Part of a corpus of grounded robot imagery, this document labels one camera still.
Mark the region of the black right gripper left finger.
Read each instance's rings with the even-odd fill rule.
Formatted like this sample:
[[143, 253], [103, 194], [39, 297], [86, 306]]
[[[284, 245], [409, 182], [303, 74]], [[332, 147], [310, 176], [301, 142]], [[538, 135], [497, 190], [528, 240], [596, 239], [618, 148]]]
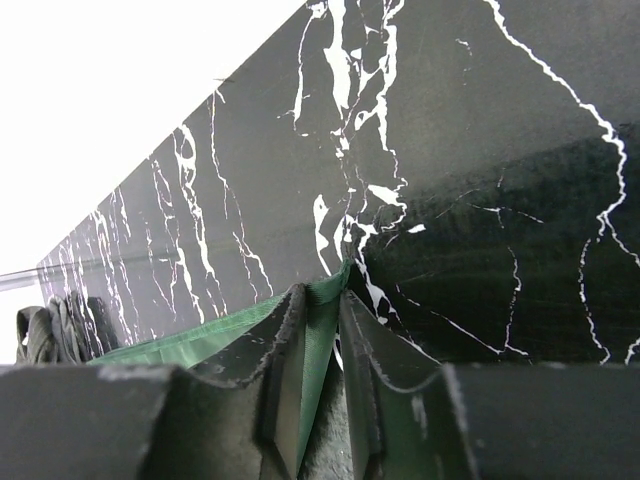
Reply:
[[192, 368], [1, 371], [5, 479], [292, 479], [305, 289]]

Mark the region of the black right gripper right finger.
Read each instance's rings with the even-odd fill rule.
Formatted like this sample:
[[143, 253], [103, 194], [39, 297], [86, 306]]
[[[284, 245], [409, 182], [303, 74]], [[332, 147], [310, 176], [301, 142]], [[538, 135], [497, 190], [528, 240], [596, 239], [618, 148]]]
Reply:
[[635, 479], [635, 366], [432, 362], [350, 292], [339, 309], [358, 479]]

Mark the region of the green cloth napkin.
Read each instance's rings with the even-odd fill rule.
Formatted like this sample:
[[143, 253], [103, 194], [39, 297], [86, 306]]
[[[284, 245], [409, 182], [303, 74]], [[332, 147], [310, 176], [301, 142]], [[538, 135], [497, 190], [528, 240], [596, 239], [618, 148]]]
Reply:
[[296, 478], [350, 271], [344, 262], [326, 279], [95, 359], [174, 369], [142, 478]]

